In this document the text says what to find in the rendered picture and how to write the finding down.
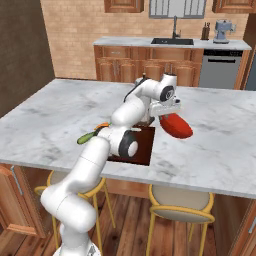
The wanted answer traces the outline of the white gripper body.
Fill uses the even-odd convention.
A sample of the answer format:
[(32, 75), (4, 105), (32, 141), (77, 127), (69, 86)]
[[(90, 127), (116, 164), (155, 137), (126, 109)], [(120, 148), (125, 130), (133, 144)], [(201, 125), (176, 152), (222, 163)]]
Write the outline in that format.
[(176, 113), (181, 107), (181, 101), (174, 99), (166, 102), (152, 102), (149, 107), (149, 114), (151, 117), (168, 115)]

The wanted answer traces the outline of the red bowl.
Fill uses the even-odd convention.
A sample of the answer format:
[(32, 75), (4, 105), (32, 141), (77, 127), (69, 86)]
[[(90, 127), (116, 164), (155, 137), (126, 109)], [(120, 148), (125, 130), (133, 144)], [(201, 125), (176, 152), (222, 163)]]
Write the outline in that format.
[(159, 121), (163, 130), (174, 138), (186, 139), (193, 135), (189, 124), (176, 113), (162, 115)]

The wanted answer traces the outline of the dark brown tray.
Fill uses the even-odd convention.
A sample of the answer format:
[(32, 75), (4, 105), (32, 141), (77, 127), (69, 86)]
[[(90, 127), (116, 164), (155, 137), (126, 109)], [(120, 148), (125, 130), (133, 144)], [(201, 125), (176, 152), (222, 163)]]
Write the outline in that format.
[(134, 135), (136, 141), (138, 142), (138, 150), (132, 158), (109, 156), (108, 160), (112, 162), (149, 166), (154, 142), (155, 128), (139, 126), (139, 131), (134, 131)]

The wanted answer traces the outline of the wooden base cupboard run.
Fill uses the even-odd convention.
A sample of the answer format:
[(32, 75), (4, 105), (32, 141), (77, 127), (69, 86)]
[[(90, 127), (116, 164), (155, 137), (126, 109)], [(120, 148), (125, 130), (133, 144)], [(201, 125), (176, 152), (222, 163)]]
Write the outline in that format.
[(159, 81), (164, 73), (177, 76), (178, 86), (197, 87), (203, 49), (95, 45), (96, 76), (100, 81), (133, 83), (146, 75)]

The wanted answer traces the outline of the black sink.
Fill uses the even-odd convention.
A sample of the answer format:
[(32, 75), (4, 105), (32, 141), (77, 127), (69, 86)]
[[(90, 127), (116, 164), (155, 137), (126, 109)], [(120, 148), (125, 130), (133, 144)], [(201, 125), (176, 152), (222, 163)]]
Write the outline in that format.
[(180, 38), (154, 38), (151, 44), (194, 45), (194, 41), (193, 39), (180, 39)]

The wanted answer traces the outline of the grey dishwasher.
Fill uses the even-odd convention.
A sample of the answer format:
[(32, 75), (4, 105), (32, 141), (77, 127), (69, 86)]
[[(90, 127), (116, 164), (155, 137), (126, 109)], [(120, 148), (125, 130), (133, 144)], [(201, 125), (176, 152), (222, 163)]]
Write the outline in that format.
[(205, 49), (199, 86), (233, 89), (242, 54), (242, 50)]

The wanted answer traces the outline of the dark tap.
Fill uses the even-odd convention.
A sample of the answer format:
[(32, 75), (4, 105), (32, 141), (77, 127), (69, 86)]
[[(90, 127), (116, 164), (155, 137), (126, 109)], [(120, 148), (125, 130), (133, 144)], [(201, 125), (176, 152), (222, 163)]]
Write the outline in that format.
[(177, 38), (181, 38), (181, 30), (180, 30), (180, 33), (178, 34), (177, 33), (177, 16), (174, 15), (173, 17), (173, 32), (172, 32), (172, 39), (177, 39)]

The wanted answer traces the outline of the dark knife block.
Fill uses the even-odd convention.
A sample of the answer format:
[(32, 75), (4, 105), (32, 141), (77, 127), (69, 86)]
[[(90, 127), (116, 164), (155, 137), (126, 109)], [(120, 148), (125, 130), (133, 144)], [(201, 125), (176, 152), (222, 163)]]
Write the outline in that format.
[(209, 33), (210, 33), (210, 22), (205, 22), (205, 25), (202, 29), (201, 40), (209, 40)]

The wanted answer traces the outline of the grey stand mixer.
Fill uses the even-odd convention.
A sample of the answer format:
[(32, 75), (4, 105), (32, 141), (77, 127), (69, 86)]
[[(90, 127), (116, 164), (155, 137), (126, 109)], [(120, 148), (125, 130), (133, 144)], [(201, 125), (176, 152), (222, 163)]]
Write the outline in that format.
[(229, 40), (226, 38), (226, 33), (233, 33), (236, 30), (236, 25), (230, 20), (217, 20), (215, 24), (215, 37), (213, 42), (215, 44), (228, 44)]

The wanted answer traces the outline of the yellow stool with beige seat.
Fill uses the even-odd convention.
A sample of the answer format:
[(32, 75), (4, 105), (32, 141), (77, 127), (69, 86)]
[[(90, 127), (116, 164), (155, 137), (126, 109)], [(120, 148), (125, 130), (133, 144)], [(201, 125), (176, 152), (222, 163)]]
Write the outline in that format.
[[(48, 178), (47, 178), (46, 185), (45, 186), (37, 186), (34, 189), (34, 192), (37, 195), (41, 195), (42, 192), (47, 187), (49, 187), (50, 185), (53, 185), (55, 183), (60, 182), (66, 176), (67, 176), (67, 174), (64, 173), (64, 172), (59, 172), (59, 171), (52, 170), (51, 173), (49, 174)], [(105, 196), (106, 196), (106, 199), (107, 199), (107, 205), (108, 205), (108, 209), (109, 209), (110, 217), (111, 217), (111, 221), (112, 221), (112, 226), (116, 227), (115, 220), (114, 220), (114, 217), (113, 217), (112, 207), (111, 207), (111, 204), (110, 204), (110, 199), (109, 199), (109, 194), (108, 194), (108, 189), (107, 189), (105, 178), (101, 178), (100, 181), (98, 182), (98, 184), (92, 190), (90, 190), (86, 193), (79, 193), (78, 196), (85, 199), (85, 200), (89, 200), (90, 198), (92, 198), (93, 199), (93, 206), (94, 206), (95, 210), (98, 210), (97, 193), (101, 189), (104, 189), (104, 192), (105, 192)], [(57, 231), (57, 224), (56, 224), (56, 218), (55, 217), (52, 217), (52, 227), (53, 227), (55, 246), (56, 246), (56, 248), (59, 248), (60, 247), (60, 245), (59, 245), (59, 233)], [(96, 219), (96, 232), (97, 232), (97, 239), (98, 239), (98, 245), (99, 245), (100, 252), (103, 252), (99, 219)]]
[(190, 223), (188, 241), (192, 240), (194, 226), (200, 224), (202, 233), (198, 256), (203, 256), (208, 225), (215, 221), (215, 217), (211, 214), (214, 205), (214, 194), (150, 184), (148, 186), (148, 196), (152, 206), (149, 209), (150, 225), (146, 256), (150, 255), (156, 217)]

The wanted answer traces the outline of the window with grey blinds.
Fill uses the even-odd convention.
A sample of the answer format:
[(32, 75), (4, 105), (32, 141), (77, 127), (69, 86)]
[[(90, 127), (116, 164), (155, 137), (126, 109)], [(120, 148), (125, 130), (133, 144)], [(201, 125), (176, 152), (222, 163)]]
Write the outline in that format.
[(207, 0), (149, 0), (153, 19), (203, 19)]

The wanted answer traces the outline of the wooden island cupboard door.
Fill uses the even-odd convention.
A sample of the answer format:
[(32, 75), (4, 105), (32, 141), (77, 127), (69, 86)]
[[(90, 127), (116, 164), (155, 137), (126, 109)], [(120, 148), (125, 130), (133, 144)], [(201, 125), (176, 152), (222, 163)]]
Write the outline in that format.
[(46, 231), (24, 170), (20, 166), (14, 168), (24, 193), (21, 196), (11, 166), (0, 163), (0, 224), (8, 231), (45, 238)]
[(229, 256), (256, 256), (256, 226), (254, 227), (252, 234), (248, 233), (255, 216), (256, 199), (252, 201), (246, 215), (244, 216), (242, 226)]

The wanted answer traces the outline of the wooden wall cupboard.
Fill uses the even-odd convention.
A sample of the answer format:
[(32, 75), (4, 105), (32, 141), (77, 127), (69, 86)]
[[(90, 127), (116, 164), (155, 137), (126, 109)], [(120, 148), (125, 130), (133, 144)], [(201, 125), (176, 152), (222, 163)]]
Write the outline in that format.
[(228, 14), (256, 13), (256, 0), (213, 0), (212, 11)]
[(106, 13), (141, 13), (144, 0), (104, 0)]

